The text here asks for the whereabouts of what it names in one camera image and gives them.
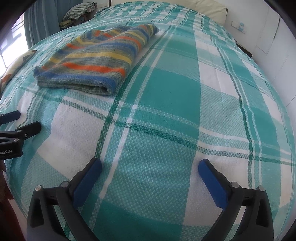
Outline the patterned cream pillow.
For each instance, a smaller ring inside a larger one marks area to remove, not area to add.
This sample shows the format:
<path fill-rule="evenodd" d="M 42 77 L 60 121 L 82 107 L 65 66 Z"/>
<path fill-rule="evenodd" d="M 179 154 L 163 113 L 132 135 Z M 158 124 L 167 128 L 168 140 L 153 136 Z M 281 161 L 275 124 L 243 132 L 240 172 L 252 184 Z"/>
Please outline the patterned cream pillow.
<path fill-rule="evenodd" d="M 5 87 L 8 85 L 10 80 L 16 75 L 16 73 L 29 61 L 34 54 L 36 53 L 36 50 L 29 50 L 19 56 L 6 70 L 4 75 L 1 78 L 1 94 L 3 93 Z"/>

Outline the cream padded headboard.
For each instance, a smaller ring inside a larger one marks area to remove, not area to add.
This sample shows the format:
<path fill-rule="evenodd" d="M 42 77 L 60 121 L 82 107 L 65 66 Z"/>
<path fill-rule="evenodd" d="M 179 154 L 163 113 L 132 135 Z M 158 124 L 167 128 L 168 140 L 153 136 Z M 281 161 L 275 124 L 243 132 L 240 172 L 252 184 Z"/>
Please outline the cream padded headboard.
<path fill-rule="evenodd" d="M 203 14 L 210 18 L 211 20 L 215 21 L 219 25 L 224 26 L 228 9 L 226 6 L 222 5 L 221 3 L 217 1 L 212 0 L 204 0 L 204 1 L 198 1 L 198 0 L 168 0 L 168 1 L 156 1 L 157 3 L 164 2 L 168 4 L 175 4 L 182 7 L 186 7 L 188 9 L 191 9 L 193 11 L 196 11 L 200 14 Z"/>

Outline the teal plaid bed cover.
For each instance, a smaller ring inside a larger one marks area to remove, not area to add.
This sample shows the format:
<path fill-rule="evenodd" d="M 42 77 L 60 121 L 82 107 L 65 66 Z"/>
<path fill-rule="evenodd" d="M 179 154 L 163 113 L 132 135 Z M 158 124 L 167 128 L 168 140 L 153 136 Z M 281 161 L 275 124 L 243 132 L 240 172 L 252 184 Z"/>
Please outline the teal plaid bed cover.
<path fill-rule="evenodd" d="M 114 95 L 42 88 L 34 68 L 90 30 L 154 24 Z M 93 157 L 102 174 L 80 213 L 100 240 L 201 240 L 221 209 L 197 166 L 206 158 L 244 188 L 262 185 L 280 240 L 295 220 L 295 137 L 263 71 L 205 15 L 175 4 L 119 4 L 35 45 L 3 92 L 1 112 L 42 131 L 6 160 L 6 181 L 27 216 L 35 186 L 71 179 Z"/>

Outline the striped knit sweater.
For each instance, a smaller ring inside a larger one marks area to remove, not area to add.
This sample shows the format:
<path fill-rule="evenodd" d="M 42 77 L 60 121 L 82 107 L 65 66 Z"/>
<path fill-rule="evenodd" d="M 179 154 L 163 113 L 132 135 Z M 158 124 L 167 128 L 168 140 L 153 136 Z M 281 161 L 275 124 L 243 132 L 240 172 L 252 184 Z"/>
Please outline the striped knit sweater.
<path fill-rule="evenodd" d="M 158 31 L 154 24 L 89 30 L 35 67 L 33 76 L 40 87 L 112 95 L 129 75 L 138 53 Z"/>

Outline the blue curtain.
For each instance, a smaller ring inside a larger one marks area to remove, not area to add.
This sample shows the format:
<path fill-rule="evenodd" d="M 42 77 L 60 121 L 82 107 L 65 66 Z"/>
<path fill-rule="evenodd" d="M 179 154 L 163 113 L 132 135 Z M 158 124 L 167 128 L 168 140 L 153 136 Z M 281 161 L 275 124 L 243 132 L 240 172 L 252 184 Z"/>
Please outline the blue curtain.
<path fill-rule="evenodd" d="M 37 0 L 24 13 L 24 26 L 29 48 L 60 31 L 59 23 L 72 7 L 82 0 Z"/>

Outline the white wardrobe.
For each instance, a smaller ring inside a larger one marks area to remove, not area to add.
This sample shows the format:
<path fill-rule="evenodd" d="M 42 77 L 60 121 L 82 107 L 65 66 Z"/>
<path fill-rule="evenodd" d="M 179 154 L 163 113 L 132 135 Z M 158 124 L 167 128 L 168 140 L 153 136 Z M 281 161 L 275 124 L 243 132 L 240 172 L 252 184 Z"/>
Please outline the white wardrobe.
<path fill-rule="evenodd" d="M 264 71 L 284 105 L 295 108 L 295 37 L 283 19 L 268 9 L 253 59 Z"/>

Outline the white wall socket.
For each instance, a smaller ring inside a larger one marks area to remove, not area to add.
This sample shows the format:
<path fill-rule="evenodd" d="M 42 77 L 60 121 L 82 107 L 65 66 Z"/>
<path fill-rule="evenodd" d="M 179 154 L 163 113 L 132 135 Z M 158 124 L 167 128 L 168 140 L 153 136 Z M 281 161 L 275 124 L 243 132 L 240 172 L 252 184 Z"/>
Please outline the white wall socket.
<path fill-rule="evenodd" d="M 232 21 L 231 26 L 234 27 L 236 30 L 242 32 L 243 34 L 246 34 L 244 23 Z"/>

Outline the pile of folded clothes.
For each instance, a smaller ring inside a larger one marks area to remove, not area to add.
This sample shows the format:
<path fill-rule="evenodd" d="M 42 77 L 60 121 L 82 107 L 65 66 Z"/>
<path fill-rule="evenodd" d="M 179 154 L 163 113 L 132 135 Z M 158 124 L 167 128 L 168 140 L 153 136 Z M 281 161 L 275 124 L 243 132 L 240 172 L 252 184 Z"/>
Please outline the pile of folded clothes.
<path fill-rule="evenodd" d="M 66 28 L 88 21 L 96 9 L 97 2 L 95 1 L 75 5 L 67 11 L 59 23 L 60 30 L 65 30 Z"/>

